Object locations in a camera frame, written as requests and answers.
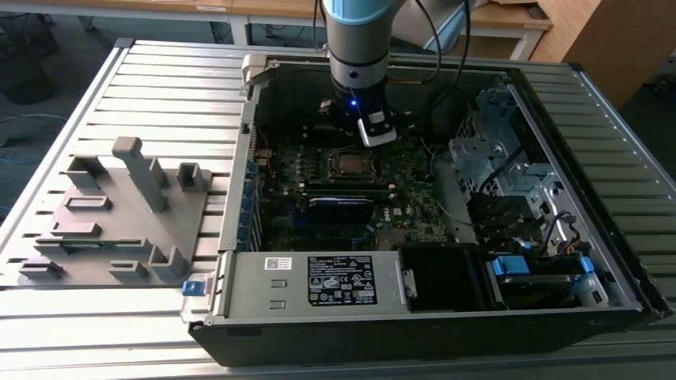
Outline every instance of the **wooden desk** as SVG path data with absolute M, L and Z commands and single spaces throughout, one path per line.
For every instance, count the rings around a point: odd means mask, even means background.
M 311 24 L 313 4 L 313 0 L 231 0 L 227 13 L 231 16 L 249 15 L 249 18 L 251 15 L 273 18 L 267 24 L 307 26 Z M 551 21 L 531 18 L 526 8 L 519 5 L 487 3 L 471 12 L 471 36 L 518 40 L 510 59 L 526 60 L 530 57 L 542 33 L 551 26 Z
M 250 24 L 311 25 L 313 0 L 9 0 L 0 1 L 0 10 L 226 22 L 234 44 L 247 45 Z M 533 19 L 522 6 L 489 3 L 473 11 L 471 28 L 473 36 L 517 39 L 510 59 L 527 59 L 551 22 Z

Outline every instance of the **barcode sticker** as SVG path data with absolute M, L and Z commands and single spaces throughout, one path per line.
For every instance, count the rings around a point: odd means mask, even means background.
M 266 271 L 290 271 L 291 258 L 290 257 L 265 257 L 265 270 Z
M 210 12 L 225 12 L 221 6 L 195 6 L 197 10 L 209 10 Z

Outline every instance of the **table leg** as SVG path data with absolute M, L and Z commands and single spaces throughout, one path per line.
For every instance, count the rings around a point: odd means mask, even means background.
M 79 21 L 79 25 L 82 25 L 83 30 L 94 30 L 94 17 L 93 16 L 77 16 L 77 20 Z
M 267 29 L 270 27 L 271 27 L 270 24 L 262 24 L 262 28 L 265 29 L 265 38 L 273 38 L 274 37 L 274 34 L 271 34 L 270 30 Z
M 515 44 L 514 51 L 510 53 L 509 59 L 517 61 L 526 61 L 530 59 L 530 54 L 535 50 L 537 42 L 539 42 L 541 34 L 539 29 L 527 29 L 525 35 Z
M 209 22 L 210 34 L 213 35 L 213 42 L 215 44 L 227 43 L 229 25 L 225 22 Z
M 227 18 L 230 22 L 234 45 L 247 46 L 251 41 L 251 26 L 249 24 L 247 17 L 239 14 L 230 14 Z

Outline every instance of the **wire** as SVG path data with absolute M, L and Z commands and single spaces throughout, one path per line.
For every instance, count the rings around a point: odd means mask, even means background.
M 17 164 L 17 165 L 29 165 L 29 164 L 37 164 L 39 162 L 39 160 L 35 160 L 35 161 L 14 161 L 14 160 L 7 160 L 6 158 L 0 158 L 0 162 L 5 162 L 7 164 Z
M 437 200 L 435 201 L 435 204 L 438 205 L 439 207 L 439 210 L 443 212 L 445 216 L 447 216 L 450 218 L 450 220 L 458 224 L 463 224 L 465 226 L 469 226 L 469 227 L 474 227 L 474 225 L 469 222 L 462 222 L 461 220 L 458 220 L 453 215 L 450 215 L 450 213 L 443 209 L 443 206 L 441 205 L 441 202 Z
M 269 25 L 269 24 L 258 24 L 258 25 L 259 25 L 259 26 L 261 26 L 265 30 L 266 30 L 267 28 L 269 28 L 269 29 L 271 29 L 271 30 L 283 30 L 283 29 L 287 27 L 287 25 L 283 25 L 281 28 L 274 28 L 274 27 L 273 27 L 271 25 Z
M 443 93 L 439 94 L 439 97 L 435 98 L 435 101 L 433 101 L 418 114 L 413 117 L 410 120 L 410 124 L 414 124 L 419 119 L 427 116 L 427 114 L 431 112 L 431 110 L 438 107 L 438 105 L 443 102 L 445 98 L 453 93 L 457 81 L 459 80 L 459 76 L 462 74 L 462 70 L 465 68 L 465 61 L 466 61 L 466 55 L 469 52 L 469 41 L 470 41 L 470 7 L 469 7 L 469 0 L 463 0 L 463 8 L 465 8 L 465 47 L 462 49 L 462 56 L 459 58 L 459 64 L 457 65 L 457 71 L 454 72 L 454 78 L 450 83 L 450 87 L 445 90 Z
M 274 34 L 274 32 L 270 32 L 270 31 L 267 30 L 267 28 L 266 28 L 266 26 L 265 26 L 265 25 L 258 24 L 257 26 L 258 26 L 258 28 L 259 28 L 259 29 L 262 29 L 262 30 L 265 31 L 265 33 L 271 34 L 269 37 L 265 35 L 265 38 L 273 38 L 273 37 L 277 37 L 277 35 Z
M 426 146 L 426 144 L 423 143 L 423 140 L 422 138 L 419 138 L 419 142 L 422 143 L 422 147 L 423 149 L 426 150 L 426 153 L 431 154 L 431 150 L 429 150 L 429 147 Z
M 429 23 L 429 27 L 431 28 L 431 33 L 434 34 L 434 42 L 435 42 L 435 69 L 429 78 L 426 78 L 422 81 L 422 84 L 426 84 L 431 82 L 437 76 L 437 74 L 441 71 L 441 42 L 439 42 L 439 35 L 435 32 L 434 22 L 431 21 L 431 17 L 429 17 L 429 13 L 426 12 L 426 9 L 422 6 L 422 3 L 419 0 L 414 0 L 414 3 L 418 5 L 419 11 L 423 14 L 423 18 L 426 18 L 426 21 Z
M 551 237 L 553 227 L 555 226 L 555 222 L 558 222 L 558 219 L 562 217 L 571 215 L 567 211 L 561 211 L 558 214 L 554 215 L 551 222 L 549 223 L 549 226 L 546 226 L 545 234 L 542 235 L 543 238 L 541 239 L 541 247 L 539 247 L 539 254 L 543 255 L 546 252 L 546 245 L 549 243 L 549 238 Z
M 438 152 L 442 147 L 443 146 L 437 146 L 434 152 L 431 153 L 431 158 L 429 159 L 429 175 L 431 175 L 431 164 L 434 163 L 435 152 Z
M 513 152 L 510 152 L 509 156 L 506 156 L 505 160 L 502 161 L 502 163 L 499 164 L 499 166 L 497 166 L 497 169 L 493 173 L 490 173 L 490 175 L 487 176 L 487 178 L 485 178 L 483 182 L 481 182 L 481 186 L 478 187 L 478 193 L 481 194 L 485 190 L 485 187 L 487 186 L 487 184 L 497 178 L 497 176 L 501 175 L 501 173 L 505 171 L 506 169 L 506 166 L 509 166 L 509 164 L 515 160 L 515 157 L 518 157 L 518 154 L 521 154 L 521 152 L 523 151 L 523 147 L 522 146 L 518 146 L 515 148 L 515 150 Z
M 306 29 L 306 28 L 307 28 L 306 26 L 302 26 L 302 27 L 299 28 L 299 32 L 297 32 L 295 38 L 293 38 L 291 42 L 293 42 L 293 41 L 295 41 L 295 40 L 299 38 L 299 35 L 302 34 L 302 32 L 305 32 L 305 29 Z
M 563 252 L 566 255 L 571 253 L 571 248 L 579 243 L 581 241 L 581 235 L 579 231 L 574 228 L 571 223 L 567 223 L 567 228 L 574 233 L 574 236 L 571 237 L 570 241 L 562 246 L 561 252 Z

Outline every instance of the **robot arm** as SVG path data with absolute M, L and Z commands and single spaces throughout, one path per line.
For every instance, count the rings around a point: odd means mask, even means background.
M 435 14 L 449 10 L 446 20 L 434 26 L 443 34 L 442 46 L 447 47 L 463 27 L 461 3 L 463 0 L 426 1 Z M 422 13 L 413 1 L 406 0 L 322 0 L 326 14 L 327 54 L 333 81 L 334 105 L 341 115 L 355 124 L 363 145 L 367 147 L 395 140 L 393 112 L 389 108 L 383 88 L 387 83 L 389 41 L 397 20 L 398 34 L 410 29 L 419 39 L 419 26 L 406 27 L 406 21 L 421 17 Z M 426 36 L 430 33 L 423 23 Z

